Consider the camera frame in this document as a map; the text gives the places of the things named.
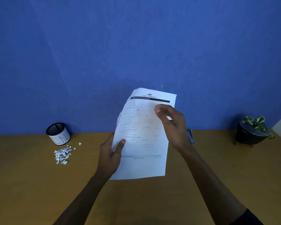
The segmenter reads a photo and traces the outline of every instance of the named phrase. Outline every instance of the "black header bar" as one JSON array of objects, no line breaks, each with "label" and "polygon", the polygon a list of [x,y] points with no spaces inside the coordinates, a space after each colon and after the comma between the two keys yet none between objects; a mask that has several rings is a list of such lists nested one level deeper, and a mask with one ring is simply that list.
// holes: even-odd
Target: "black header bar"
[{"label": "black header bar", "polygon": [[148,98],[148,97],[131,97],[131,100],[133,99],[142,99],[142,100],[155,100],[155,101],[160,101],[160,102],[165,102],[165,103],[169,103],[169,100],[161,100],[161,99],[155,99],[155,98]]}]

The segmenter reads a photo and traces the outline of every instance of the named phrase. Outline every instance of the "plant pot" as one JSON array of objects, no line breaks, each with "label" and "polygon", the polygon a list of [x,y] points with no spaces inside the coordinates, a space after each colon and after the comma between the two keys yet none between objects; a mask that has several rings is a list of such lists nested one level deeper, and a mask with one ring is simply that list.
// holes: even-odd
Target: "plant pot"
[{"label": "plant pot", "polygon": [[[264,126],[268,132],[270,131],[265,124],[261,123],[260,125]],[[241,144],[255,145],[266,139],[269,135],[270,134],[259,131],[251,125],[246,125],[240,121],[236,131],[236,141]]]}]

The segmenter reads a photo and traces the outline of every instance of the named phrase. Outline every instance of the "person's right arm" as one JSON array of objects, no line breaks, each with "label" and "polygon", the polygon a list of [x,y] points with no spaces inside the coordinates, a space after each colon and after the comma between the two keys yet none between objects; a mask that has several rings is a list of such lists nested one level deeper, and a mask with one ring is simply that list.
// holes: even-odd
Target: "person's right arm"
[{"label": "person's right arm", "polygon": [[229,225],[240,218],[246,212],[245,206],[221,182],[192,146],[187,135],[184,115],[172,106],[164,104],[156,105],[154,110],[163,123],[169,142],[187,163],[214,223]]}]

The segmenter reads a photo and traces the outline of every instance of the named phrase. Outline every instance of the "sheet of paper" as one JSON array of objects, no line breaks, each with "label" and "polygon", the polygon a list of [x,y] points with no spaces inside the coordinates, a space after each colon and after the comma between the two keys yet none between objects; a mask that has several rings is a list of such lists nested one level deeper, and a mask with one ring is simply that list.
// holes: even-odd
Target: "sheet of paper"
[{"label": "sheet of paper", "polygon": [[125,139],[126,144],[120,166],[111,179],[165,175],[168,140],[154,107],[161,103],[174,107],[175,100],[175,94],[145,88],[132,92],[118,117],[114,133],[113,151],[121,139]]}]

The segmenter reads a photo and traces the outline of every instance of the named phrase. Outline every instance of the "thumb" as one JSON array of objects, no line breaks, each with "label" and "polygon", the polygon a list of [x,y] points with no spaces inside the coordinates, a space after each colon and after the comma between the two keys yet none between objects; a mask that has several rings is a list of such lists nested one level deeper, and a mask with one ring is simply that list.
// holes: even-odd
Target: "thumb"
[{"label": "thumb", "polygon": [[169,121],[169,119],[167,118],[167,116],[165,115],[165,113],[162,110],[158,110],[157,108],[154,109],[157,117],[159,117],[159,119],[161,120],[163,125],[168,125],[171,124],[171,122]]},{"label": "thumb", "polygon": [[121,139],[121,141],[118,143],[118,146],[116,147],[116,150],[114,151],[114,153],[121,155],[122,154],[122,149],[123,149],[125,143],[126,143],[126,140],[125,139]]}]

